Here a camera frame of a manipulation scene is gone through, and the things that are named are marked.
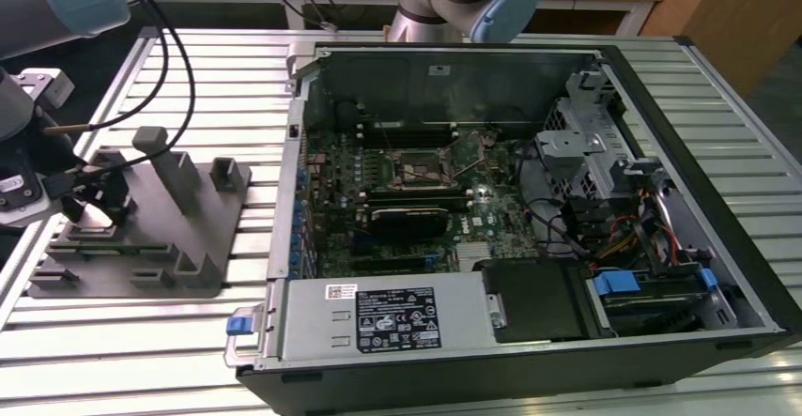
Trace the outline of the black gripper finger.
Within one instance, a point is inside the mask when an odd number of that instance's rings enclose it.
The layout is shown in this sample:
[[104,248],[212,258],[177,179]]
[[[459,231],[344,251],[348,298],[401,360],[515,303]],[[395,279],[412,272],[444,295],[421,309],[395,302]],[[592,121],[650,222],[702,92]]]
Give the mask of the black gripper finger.
[[60,197],[60,204],[61,213],[70,223],[77,224],[85,211],[85,202],[72,193],[68,193]]
[[122,225],[133,211],[124,162],[121,154],[93,154],[80,175],[80,198],[102,212],[110,226]]

